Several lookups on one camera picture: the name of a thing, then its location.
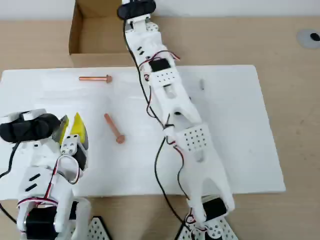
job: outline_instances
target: hole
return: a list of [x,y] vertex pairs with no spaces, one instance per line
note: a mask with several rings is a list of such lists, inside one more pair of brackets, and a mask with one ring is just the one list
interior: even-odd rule
[[40,173],[34,175],[33,177],[31,177],[31,178],[29,179],[29,182],[32,182],[33,180],[37,179],[37,178],[40,177],[40,176],[41,176]]
[[34,189],[36,186],[38,186],[36,183],[35,184],[32,184],[30,187],[27,187],[25,189],[26,192],[29,192],[30,190]]
[[318,33],[314,32],[314,33],[311,33],[310,34],[310,38],[313,40],[313,41],[316,41],[316,42],[319,42],[320,41],[320,36]]

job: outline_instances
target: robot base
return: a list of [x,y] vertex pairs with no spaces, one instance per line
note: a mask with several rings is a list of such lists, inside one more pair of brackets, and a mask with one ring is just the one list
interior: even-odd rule
[[206,221],[204,223],[206,230],[202,230],[201,227],[198,227],[198,224],[195,221],[189,221],[188,223],[187,218],[188,215],[185,218],[184,223],[191,232],[182,224],[175,240],[238,240],[236,234],[222,216]]
[[88,240],[112,240],[101,216],[94,216],[88,228]]

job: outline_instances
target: white plastic part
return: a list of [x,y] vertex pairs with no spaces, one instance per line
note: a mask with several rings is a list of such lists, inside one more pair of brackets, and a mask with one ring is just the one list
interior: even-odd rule
[[237,235],[234,233],[224,217],[217,217],[205,222],[206,231],[201,231],[200,229],[202,228],[197,224],[197,222],[193,224],[185,224],[189,227],[191,232],[184,226],[180,233],[178,233],[177,240],[191,240],[192,235],[194,235],[194,240],[205,240],[206,234],[210,237],[209,239],[238,240]]
[[64,139],[62,142],[61,153],[63,155],[70,156],[76,154],[79,142],[80,138],[77,134],[67,136],[66,139]]
[[19,118],[20,112],[13,112],[6,116],[0,117],[0,124],[8,124]]
[[87,233],[87,240],[111,240],[100,218],[94,217],[92,219]]
[[85,198],[76,198],[78,202],[76,207],[76,219],[72,229],[71,240],[87,240],[89,232],[89,218],[91,213],[91,203]]
[[44,108],[27,111],[23,113],[23,119],[25,121],[33,120],[45,113],[47,112]]
[[[185,166],[181,177],[187,183],[186,191],[190,197],[188,204],[193,208],[196,220],[199,223],[206,220],[201,197],[203,184],[207,179],[212,180],[219,189],[227,213],[232,211],[235,203],[223,162],[213,145],[208,126],[203,123],[183,86],[172,53],[168,52],[162,43],[158,26],[153,22],[147,23],[142,16],[129,19],[127,23],[133,23],[133,30],[130,29],[125,33],[128,45],[142,76],[149,75],[148,83],[162,112],[160,117],[162,124],[172,124],[171,119],[169,122],[168,120],[175,112],[181,113],[191,124],[190,128],[176,133],[175,127],[178,123],[174,122],[174,127],[167,127],[164,134],[176,140],[178,147],[183,149]],[[170,68],[153,72],[149,62],[145,62],[151,57],[166,59]]]
[[[26,115],[28,120],[45,113],[44,109],[30,111]],[[34,153],[30,166],[25,174],[18,190],[19,212],[17,227],[21,231],[21,239],[27,238],[25,231],[26,219],[29,212],[42,204],[44,206],[56,206],[54,217],[54,229],[58,233],[56,240],[86,240],[88,232],[91,204],[84,198],[75,199],[71,178],[77,178],[79,165],[72,157],[77,152],[80,138],[77,134],[70,135],[64,141],[64,147],[51,137],[32,141]],[[83,152],[87,152],[82,144],[79,144]],[[77,201],[76,219],[69,220],[73,202]]]

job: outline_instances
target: perforated plate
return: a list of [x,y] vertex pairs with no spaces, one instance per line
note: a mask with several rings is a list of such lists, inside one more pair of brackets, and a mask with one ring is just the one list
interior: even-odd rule
[[176,81],[181,81],[181,77],[178,73],[178,70],[175,67],[171,67],[157,72],[152,72],[149,78],[149,84],[153,88],[163,87],[172,84]]
[[186,227],[183,227],[180,233],[178,233],[177,240],[191,240],[192,235],[194,235],[194,240],[205,240],[206,235],[209,239],[238,240],[238,237],[224,217],[218,217],[205,222],[207,231],[198,230],[196,228],[197,223],[186,223],[186,225],[190,228],[191,232]]
[[153,22],[148,22],[146,24],[146,30],[150,31],[150,32],[155,32],[159,30],[159,27],[157,24],[153,23]]
[[190,153],[203,150],[210,143],[210,132],[205,123],[180,131],[176,136],[179,146]]
[[88,228],[88,240],[111,240],[99,217],[93,217]]

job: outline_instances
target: cardboard box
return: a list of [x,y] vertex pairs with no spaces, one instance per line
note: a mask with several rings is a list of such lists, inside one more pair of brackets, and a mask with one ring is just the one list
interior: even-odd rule
[[[68,45],[74,67],[134,66],[124,41],[123,21],[117,16],[117,9],[121,4],[122,0],[75,1]],[[189,46],[194,46],[197,31],[201,29],[199,24],[204,24],[204,28],[212,24],[210,18],[153,15],[151,20],[159,25],[164,44],[180,57],[184,57],[182,52],[186,53],[186,47],[189,49]],[[195,59],[196,56],[190,52],[186,56],[188,57],[177,64],[205,63],[203,57]]]
[[69,37],[75,67],[133,66],[117,16],[122,0],[76,0]]

